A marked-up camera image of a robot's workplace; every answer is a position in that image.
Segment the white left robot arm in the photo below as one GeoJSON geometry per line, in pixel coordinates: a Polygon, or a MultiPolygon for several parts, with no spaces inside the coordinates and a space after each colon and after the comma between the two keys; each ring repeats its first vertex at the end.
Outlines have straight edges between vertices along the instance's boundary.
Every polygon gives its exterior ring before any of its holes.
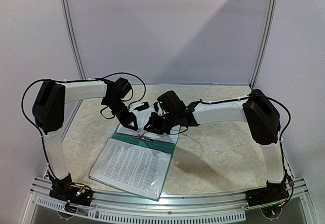
{"type": "Polygon", "coordinates": [[[65,81],[38,79],[32,82],[22,94],[21,112],[40,134],[49,175],[52,181],[59,182],[55,191],[65,201],[72,200],[76,195],[74,187],[64,181],[70,176],[61,145],[66,104],[100,98],[102,105],[111,110],[113,117],[117,118],[121,125],[132,130],[138,129],[133,111],[138,108],[143,109],[146,103],[142,99],[137,99],[126,105],[125,96],[133,91],[131,84],[122,77],[116,81],[108,78],[104,76],[65,81]],[[24,99],[31,87],[37,83],[41,86],[31,108],[33,119],[30,119],[24,109],[24,99]]]}

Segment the green file folder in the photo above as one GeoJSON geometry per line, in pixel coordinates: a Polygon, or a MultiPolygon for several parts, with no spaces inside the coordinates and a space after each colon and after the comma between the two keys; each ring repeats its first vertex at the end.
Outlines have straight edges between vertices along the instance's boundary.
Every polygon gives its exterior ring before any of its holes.
{"type": "Polygon", "coordinates": [[[171,155],[171,159],[172,159],[172,156],[173,156],[175,148],[176,148],[176,144],[162,142],[162,141],[158,141],[158,140],[153,140],[153,142],[146,142],[146,141],[141,141],[141,140],[135,138],[134,136],[117,133],[117,128],[110,139],[116,139],[116,140],[123,141],[126,143],[130,143],[130,144],[142,146],[145,148],[150,148],[150,149],[158,150],[158,151],[161,151],[164,153],[168,153],[171,155]]]}

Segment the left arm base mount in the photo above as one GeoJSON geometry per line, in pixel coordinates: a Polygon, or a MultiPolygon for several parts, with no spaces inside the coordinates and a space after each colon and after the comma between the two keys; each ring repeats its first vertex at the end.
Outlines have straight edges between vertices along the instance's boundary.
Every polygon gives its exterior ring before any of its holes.
{"type": "Polygon", "coordinates": [[[52,183],[49,197],[64,201],[64,211],[75,213],[78,206],[90,207],[93,197],[90,186],[73,182],[70,173],[62,180],[51,174],[48,177],[52,183]]]}

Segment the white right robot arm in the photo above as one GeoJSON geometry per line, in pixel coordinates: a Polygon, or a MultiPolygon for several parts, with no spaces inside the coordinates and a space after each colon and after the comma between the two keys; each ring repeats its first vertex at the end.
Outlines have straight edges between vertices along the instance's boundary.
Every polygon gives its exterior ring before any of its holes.
{"type": "Polygon", "coordinates": [[[223,101],[194,101],[189,105],[169,90],[157,98],[144,130],[162,135],[170,134],[175,126],[194,127],[212,122],[240,121],[248,124],[253,140],[260,145],[267,165],[267,182],[263,198],[272,202],[282,194],[286,176],[281,151],[280,113],[274,99],[254,89],[245,97],[223,101]]]}

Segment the metal folder clip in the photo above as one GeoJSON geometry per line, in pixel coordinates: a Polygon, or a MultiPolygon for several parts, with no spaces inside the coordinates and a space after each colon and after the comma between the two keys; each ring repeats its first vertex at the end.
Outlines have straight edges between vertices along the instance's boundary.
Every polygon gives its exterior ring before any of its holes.
{"type": "Polygon", "coordinates": [[[146,141],[146,142],[153,142],[153,139],[148,137],[148,136],[145,136],[144,133],[141,134],[141,135],[137,135],[135,136],[135,138],[141,140],[141,141],[146,141]]]}

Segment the white paper stack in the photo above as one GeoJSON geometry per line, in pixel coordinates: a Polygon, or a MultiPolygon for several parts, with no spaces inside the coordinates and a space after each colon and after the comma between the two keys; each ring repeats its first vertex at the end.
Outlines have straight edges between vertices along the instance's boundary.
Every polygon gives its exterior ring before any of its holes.
{"type": "Polygon", "coordinates": [[[152,112],[154,112],[154,109],[151,107],[140,112],[137,110],[133,111],[133,113],[137,117],[138,130],[134,131],[131,129],[127,129],[120,124],[117,128],[117,133],[129,136],[144,136],[146,138],[150,138],[151,140],[158,140],[162,142],[176,144],[178,141],[178,133],[180,132],[180,126],[175,126],[171,129],[172,135],[168,135],[166,133],[158,135],[144,130],[144,126],[149,121],[149,117],[152,112]]]}

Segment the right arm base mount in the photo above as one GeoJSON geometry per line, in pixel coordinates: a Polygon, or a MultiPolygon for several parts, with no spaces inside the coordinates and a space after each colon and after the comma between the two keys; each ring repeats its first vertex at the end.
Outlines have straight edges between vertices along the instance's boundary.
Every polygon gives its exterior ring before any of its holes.
{"type": "Polygon", "coordinates": [[[293,193],[294,181],[288,176],[281,183],[267,181],[266,187],[247,190],[245,197],[249,207],[275,203],[277,207],[282,208],[292,198],[293,193]]]}

